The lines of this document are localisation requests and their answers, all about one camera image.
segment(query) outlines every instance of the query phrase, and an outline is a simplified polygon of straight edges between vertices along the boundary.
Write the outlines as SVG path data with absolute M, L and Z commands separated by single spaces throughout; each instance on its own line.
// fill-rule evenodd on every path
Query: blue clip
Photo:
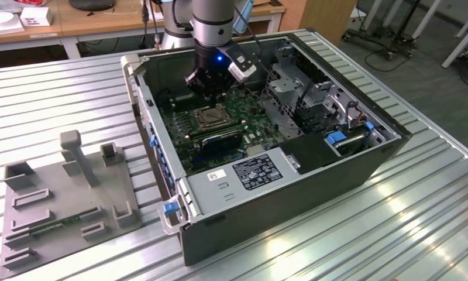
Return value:
M 369 121 L 367 121 L 365 127 L 371 131 L 375 128 L 375 125 Z
M 177 201 L 173 201 L 171 203 L 165 203 L 165 205 L 163 205 L 164 215 L 171 215 L 171 214 L 179 212 L 179 210 L 180 210 L 180 206 L 179 206 Z
M 343 132 L 332 132 L 328 137 L 328 142 L 333 145 L 335 143 L 343 141 L 344 139 L 347 139 L 345 135 L 343 134 Z
M 151 147 L 157 146 L 156 135 L 152 135 L 152 136 L 151 136 L 151 142 L 149 142 L 149 144 L 151 144 Z

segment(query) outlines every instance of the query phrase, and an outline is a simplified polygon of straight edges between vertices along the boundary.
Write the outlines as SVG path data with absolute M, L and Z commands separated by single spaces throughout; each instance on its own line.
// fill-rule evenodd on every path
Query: green circuit board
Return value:
M 216 108 L 219 110 L 215 109 L 217 114 L 215 116 L 208 115 L 211 112 L 208 107 L 181 112 L 161 112 L 164 125 L 188 175 L 243 159 L 247 156 L 247 149 L 253 146 L 260 145 L 267 150 L 284 141 L 281 133 L 261 111 L 260 97 L 255 93 L 231 91 Z M 205 128 L 208 121 L 213 124 L 211 128 Z M 239 148 L 204 157 L 200 154 L 203 140 L 229 132 L 243 134 Z

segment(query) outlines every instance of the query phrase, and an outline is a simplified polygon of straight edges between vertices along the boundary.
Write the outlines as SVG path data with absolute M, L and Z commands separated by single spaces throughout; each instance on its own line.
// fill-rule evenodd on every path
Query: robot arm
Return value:
M 233 32 L 243 33 L 247 29 L 252 7 L 253 0 L 172 0 L 164 6 L 168 26 L 172 20 L 181 34 L 191 32 L 193 36 L 196 62 L 191 75 L 185 77 L 187 86 L 211 104 L 235 81 L 243 83 L 256 71 L 255 58 L 232 41 Z

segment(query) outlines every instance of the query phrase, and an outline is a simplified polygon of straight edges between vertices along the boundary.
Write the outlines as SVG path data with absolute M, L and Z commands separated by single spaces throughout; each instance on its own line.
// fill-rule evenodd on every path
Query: warning label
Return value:
M 256 189 L 283 178 L 267 154 L 232 165 L 232 167 L 243 182 L 244 188 L 248 190 Z

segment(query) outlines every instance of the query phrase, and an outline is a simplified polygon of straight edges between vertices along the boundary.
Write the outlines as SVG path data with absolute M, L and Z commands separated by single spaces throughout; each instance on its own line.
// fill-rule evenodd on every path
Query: metal slotted table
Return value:
M 17 280 L 468 280 L 468 150 L 325 39 L 295 33 L 415 135 L 363 186 L 191 267 L 155 211 L 121 54 L 0 69 L 0 246 L 4 165 L 61 161 L 66 128 L 81 132 L 84 153 L 124 147 L 144 221 Z

